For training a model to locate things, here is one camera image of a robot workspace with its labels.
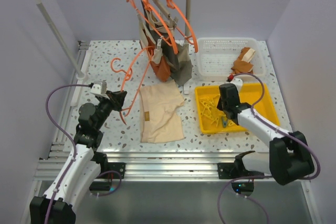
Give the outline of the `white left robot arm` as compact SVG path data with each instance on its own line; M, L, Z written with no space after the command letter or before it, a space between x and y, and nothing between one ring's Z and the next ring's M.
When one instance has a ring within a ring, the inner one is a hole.
M96 197L113 193L111 185L95 186L97 178L123 179L121 168L108 162L98 152L103 138L102 126L111 112L121 112L126 91L103 91L94 96L99 103L85 103L79 108L78 124L72 150L52 185L42 196L32 198L29 211L31 223L75 223L76 211L85 193L92 190Z

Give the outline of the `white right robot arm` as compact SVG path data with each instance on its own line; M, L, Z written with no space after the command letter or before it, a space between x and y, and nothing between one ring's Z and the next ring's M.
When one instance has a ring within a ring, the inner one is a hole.
M269 148L267 154L255 151L238 154L230 172L233 176L257 178L270 175L278 184L286 185L315 172L317 162L313 161L303 133L284 130L258 114L249 103L242 103L234 84L222 84L218 89L217 108Z

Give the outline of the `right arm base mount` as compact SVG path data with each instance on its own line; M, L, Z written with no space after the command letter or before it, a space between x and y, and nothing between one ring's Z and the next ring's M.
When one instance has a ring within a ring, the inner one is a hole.
M247 179L246 182L231 182L232 189L235 193L238 193L243 196L250 196L254 191L254 179L251 177L261 176L265 174L258 171L248 171L244 164L243 158L255 154L255 151L248 151L240 153L235 157L235 160L232 163L218 163L217 172L219 179L234 179L241 178Z

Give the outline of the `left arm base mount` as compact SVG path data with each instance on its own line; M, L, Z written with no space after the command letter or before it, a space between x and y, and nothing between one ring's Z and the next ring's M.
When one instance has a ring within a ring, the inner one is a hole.
M90 192L100 197L116 192L124 179L126 164L109 162L106 154L98 152L94 154L92 161L99 165L100 173L91 183Z

